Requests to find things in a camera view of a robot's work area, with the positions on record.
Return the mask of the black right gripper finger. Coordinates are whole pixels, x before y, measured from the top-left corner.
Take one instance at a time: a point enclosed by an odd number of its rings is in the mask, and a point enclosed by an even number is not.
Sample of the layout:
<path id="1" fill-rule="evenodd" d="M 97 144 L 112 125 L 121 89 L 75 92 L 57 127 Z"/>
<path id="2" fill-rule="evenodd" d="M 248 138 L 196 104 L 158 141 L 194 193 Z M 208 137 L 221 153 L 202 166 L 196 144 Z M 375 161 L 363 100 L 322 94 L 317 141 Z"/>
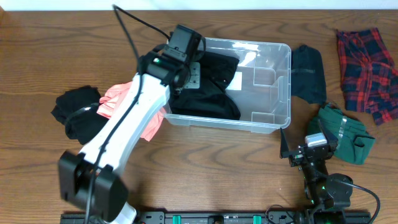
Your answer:
<path id="1" fill-rule="evenodd" d="M 290 156 L 290 151 L 289 151 L 289 145 L 288 142 L 286 140 L 285 134 L 284 134 L 284 130 L 282 128 L 280 128 L 280 158 L 284 159 L 284 158 L 288 158 Z"/>
<path id="2" fill-rule="evenodd" d="M 338 145 L 338 138 L 324 126 L 324 124 L 320 119 L 318 120 L 318 127 L 320 128 L 322 134 L 324 135 L 329 147 L 331 149 L 336 149 Z"/>

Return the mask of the large black garment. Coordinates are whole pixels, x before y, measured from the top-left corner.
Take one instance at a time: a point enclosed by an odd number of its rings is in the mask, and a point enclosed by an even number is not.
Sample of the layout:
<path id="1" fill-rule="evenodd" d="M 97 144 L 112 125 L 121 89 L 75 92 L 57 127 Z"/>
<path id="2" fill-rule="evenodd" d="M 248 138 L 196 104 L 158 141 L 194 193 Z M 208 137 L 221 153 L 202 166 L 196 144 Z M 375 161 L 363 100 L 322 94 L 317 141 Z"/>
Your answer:
<path id="1" fill-rule="evenodd" d="M 200 64 L 200 87 L 173 93 L 169 106 L 173 114 L 218 119 L 239 120 L 241 113 L 226 94 L 234 78 L 239 59 L 213 52 L 205 52 Z"/>

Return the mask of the salmon pink garment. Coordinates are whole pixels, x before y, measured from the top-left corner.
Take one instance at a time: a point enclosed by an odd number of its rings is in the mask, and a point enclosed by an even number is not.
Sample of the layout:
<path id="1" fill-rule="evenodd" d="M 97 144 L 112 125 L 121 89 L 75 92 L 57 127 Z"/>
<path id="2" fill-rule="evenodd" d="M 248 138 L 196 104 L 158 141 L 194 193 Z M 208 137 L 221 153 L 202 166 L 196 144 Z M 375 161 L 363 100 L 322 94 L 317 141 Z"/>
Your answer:
<path id="1" fill-rule="evenodd" d="M 132 82 L 122 83 L 112 86 L 106 91 L 104 96 L 99 99 L 100 106 L 97 113 L 105 118 L 110 119 L 112 115 L 119 109 L 121 103 L 129 92 Z M 164 119 L 165 109 L 161 108 L 154 117 L 149 121 L 148 125 L 141 134 L 141 138 L 150 141 L 161 127 Z"/>

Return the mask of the black banded cloth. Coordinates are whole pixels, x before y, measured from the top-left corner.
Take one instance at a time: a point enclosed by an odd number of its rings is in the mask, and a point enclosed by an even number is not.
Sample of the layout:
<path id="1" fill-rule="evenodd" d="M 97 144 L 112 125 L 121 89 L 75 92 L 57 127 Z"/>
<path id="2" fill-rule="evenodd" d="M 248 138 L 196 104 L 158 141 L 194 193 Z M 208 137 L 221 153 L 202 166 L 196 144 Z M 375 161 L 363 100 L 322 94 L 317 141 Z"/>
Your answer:
<path id="1" fill-rule="evenodd" d="M 53 117 L 65 127 L 69 139 L 81 145 L 90 142 L 108 122 L 97 113 L 101 95 L 97 87 L 83 86 L 66 91 L 55 100 Z"/>

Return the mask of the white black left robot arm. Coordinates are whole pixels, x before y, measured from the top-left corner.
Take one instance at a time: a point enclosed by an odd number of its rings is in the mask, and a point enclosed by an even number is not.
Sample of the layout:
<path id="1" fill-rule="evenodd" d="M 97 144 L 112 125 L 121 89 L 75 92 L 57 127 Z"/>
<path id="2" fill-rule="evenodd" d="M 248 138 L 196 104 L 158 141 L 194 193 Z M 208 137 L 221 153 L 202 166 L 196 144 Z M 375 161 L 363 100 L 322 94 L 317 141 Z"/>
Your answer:
<path id="1" fill-rule="evenodd" d="M 185 85 L 192 66 L 205 54 L 158 45 L 138 60 L 137 73 L 121 106 L 78 154 L 64 152 L 58 161 L 61 197 L 84 209 L 83 223 L 132 223 L 137 212 L 128 204 L 121 180 L 129 156 L 154 115 L 167 104 L 171 88 Z"/>

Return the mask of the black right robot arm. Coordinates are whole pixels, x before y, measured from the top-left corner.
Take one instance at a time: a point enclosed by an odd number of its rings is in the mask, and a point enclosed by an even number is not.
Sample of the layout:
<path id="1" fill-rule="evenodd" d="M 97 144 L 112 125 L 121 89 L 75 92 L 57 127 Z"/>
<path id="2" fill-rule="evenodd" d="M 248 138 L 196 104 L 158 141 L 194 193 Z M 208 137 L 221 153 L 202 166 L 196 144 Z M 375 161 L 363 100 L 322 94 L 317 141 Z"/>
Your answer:
<path id="1" fill-rule="evenodd" d="M 293 223 L 346 223 L 345 209 L 351 205 L 352 179 L 343 174 L 329 174 L 326 161 L 331 159 L 338 138 L 318 121 L 320 132 L 307 136 L 305 144 L 295 150 L 281 130 L 280 158 L 287 158 L 292 167 L 303 172 L 304 190 L 313 206 L 296 212 Z"/>

